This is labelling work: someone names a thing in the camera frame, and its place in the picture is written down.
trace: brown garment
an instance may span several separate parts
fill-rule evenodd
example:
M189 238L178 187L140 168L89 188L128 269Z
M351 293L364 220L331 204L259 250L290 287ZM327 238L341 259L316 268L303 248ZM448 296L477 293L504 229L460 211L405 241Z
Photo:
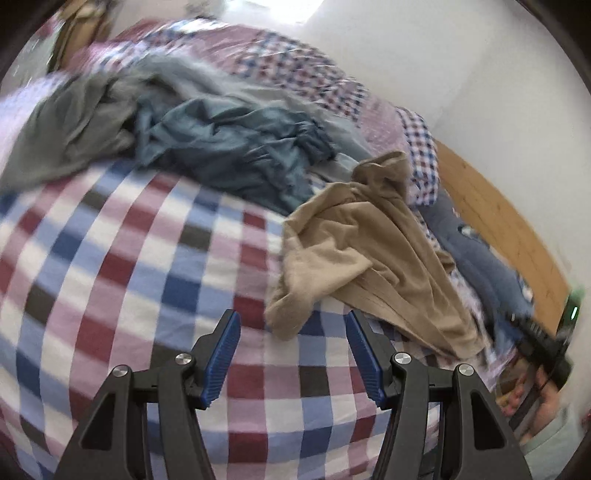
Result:
M283 272L265 310L272 331L294 337L314 303L334 298L396 325L439 353L476 355L483 340L406 198L410 166L393 152L361 162L283 224Z

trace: person's arm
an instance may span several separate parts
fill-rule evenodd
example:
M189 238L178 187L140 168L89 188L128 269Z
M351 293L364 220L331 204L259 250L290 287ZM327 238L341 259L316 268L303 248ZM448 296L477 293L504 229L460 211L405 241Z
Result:
M521 448L534 480L554 480L566 466L582 439L580 426L568 407L560 406L560 395L548 381L543 369L536 382L541 404L530 430L521 439ZM524 395L523 379L518 382L503 409L507 416L515 414Z

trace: wooden panel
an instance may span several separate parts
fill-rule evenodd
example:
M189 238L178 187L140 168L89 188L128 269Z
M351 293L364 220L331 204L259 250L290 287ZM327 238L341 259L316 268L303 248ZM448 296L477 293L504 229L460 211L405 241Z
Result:
M569 285L532 227L487 179L442 143L439 175L462 218L497 249L530 284L535 315L556 332Z

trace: silver bolt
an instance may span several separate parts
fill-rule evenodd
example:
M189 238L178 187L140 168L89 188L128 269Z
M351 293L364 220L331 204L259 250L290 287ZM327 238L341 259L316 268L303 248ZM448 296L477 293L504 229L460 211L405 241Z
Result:
M458 370L462 375L466 375L467 377L474 374L474 368L472 368L472 366L468 364L461 364Z
M129 367L127 365L117 365L111 373L114 377L124 377L129 372Z
M192 359L193 357L188 353L180 353L176 356L174 361L177 362L179 365L187 365Z
M394 355L394 360L396 360L396 363L400 364L400 365L406 365L409 364L411 362L413 358L407 354L407 353L397 353L396 355Z

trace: bright window light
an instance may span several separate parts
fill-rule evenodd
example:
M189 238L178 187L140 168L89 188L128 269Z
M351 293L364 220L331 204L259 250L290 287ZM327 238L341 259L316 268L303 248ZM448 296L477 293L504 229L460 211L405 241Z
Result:
M283 23L306 23L324 0L247 0L269 9Z

